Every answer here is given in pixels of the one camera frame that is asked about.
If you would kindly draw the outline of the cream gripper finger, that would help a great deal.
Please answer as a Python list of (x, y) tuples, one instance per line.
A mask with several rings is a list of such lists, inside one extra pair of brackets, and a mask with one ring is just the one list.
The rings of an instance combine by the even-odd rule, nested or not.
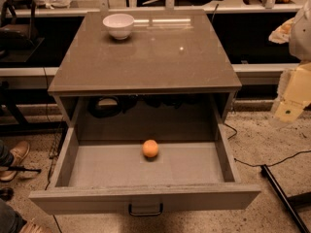
[(280, 77), (277, 98), (271, 108), (270, 123), (285, 127), (293, 123), (311, 104), (311, 63), (301, 62)]
[(285, 44), (290, 41), (292, 26), (294, 19), (290, 18), (278, 26), (275, 30), (271, 32), (268, 37), (268, 40), (276, 44)]

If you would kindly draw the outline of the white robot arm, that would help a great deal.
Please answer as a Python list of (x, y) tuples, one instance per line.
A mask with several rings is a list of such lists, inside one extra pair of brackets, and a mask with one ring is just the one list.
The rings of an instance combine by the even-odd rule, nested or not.
[(275, 29), (268, 40), (289, 44), (290, 55), (300, 63), (285, 70), (279, 80), (277, 98), (271, 108), (270, 123), (284, 127), (293, 123), (311, 104), (311, 1), (308, 0), (296, 15)]

